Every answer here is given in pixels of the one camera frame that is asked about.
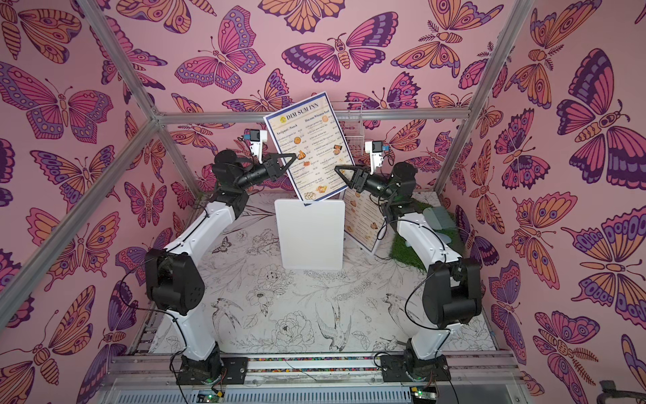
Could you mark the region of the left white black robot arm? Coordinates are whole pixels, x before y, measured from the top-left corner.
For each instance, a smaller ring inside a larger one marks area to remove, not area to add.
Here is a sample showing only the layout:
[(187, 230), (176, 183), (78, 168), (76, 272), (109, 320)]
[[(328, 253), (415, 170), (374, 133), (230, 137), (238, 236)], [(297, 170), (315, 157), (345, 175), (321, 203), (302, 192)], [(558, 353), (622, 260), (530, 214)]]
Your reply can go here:
[(212, 385), (223, 378), (215, 329), (205, 319), (205, 283), (198, 264), (213, 240), (242, 215), (248, 190), (286, 175), (296, 161), (294, 153), (269, 154), (255, 163), (232, 150), (220, 151), (210, 165), (216, 185), (204, 212), (170, 244), (146, 254), (146, 295), (170, 317), (183, 342), (180, 369), (170, 365), (179, 379)]

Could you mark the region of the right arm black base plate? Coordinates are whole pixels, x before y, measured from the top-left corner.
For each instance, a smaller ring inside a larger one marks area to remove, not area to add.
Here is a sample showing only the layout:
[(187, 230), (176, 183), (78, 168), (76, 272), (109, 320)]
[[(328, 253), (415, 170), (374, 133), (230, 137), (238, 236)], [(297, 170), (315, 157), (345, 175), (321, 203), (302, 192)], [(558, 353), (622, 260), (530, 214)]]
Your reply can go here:
[(373, 358), (375, 365), (381, 370), (385, 382), (428, 382), (450, 381), (447, 359), (444, 355), (430, 360), (420, 360), (412, 352), (405, 351), (403, 355), (378, 353)]

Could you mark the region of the white rack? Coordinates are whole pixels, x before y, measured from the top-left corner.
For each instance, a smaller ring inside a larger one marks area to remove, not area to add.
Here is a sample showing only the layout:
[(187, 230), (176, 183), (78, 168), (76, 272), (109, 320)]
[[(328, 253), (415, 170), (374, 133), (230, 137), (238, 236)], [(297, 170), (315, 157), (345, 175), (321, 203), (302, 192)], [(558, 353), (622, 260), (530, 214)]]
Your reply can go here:
[(282, 266), (289, 270), (343, 268), (345, 204), (323, 200), (274, 202)]

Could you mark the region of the dim sum menu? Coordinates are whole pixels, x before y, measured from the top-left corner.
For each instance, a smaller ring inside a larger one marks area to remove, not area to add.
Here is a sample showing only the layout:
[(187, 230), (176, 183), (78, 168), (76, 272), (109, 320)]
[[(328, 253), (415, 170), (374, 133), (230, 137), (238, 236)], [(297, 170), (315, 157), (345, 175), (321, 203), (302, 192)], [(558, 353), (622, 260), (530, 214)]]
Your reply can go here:
[(384, 217), (376, 200), (368, 192), (347, 189), (343, 195), (345, 204), (344, 231), (361, 248), (374, 254), (380, 243)]
[(288, 176), (300, 200), (326, 200), (348, 187), (335, 168), (355, 161), (327, 93), (268, 114), (264, 122), (277, 152), (296, 156)]

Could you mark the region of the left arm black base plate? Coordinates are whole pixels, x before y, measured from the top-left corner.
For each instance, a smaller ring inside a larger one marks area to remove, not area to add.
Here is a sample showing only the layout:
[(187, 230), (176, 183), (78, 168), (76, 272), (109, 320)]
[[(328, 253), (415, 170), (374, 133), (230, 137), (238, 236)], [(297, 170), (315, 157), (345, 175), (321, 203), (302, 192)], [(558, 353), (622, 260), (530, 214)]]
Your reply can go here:
[(247, 357), (194, 361), (182, 358), (179, 385), (243, 385), (247, 375)]

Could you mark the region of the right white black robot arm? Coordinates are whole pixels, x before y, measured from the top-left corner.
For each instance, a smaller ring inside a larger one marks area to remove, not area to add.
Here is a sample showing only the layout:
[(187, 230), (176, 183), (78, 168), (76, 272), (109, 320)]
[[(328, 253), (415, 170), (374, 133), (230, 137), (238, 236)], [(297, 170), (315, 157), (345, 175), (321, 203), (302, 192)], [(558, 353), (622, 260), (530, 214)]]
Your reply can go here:
[(425, 317), (412, 320), (418, 331), (406, 343), (405, 372), (412, 380), (447, 375), (442, 350), (449, 337), (482, 311), (481, 265), (449, 247), (427, 223), (412, 198), (417, 187), (414, 166), (397, 163), (388, 178), (354, 165), (337, 165), (335, 172), (351, 190), (368, 192), (377, 199), (385, 219), (380, 230), (393, 228), (426, 267), (424, 280), (413, 290), (422, 293)]

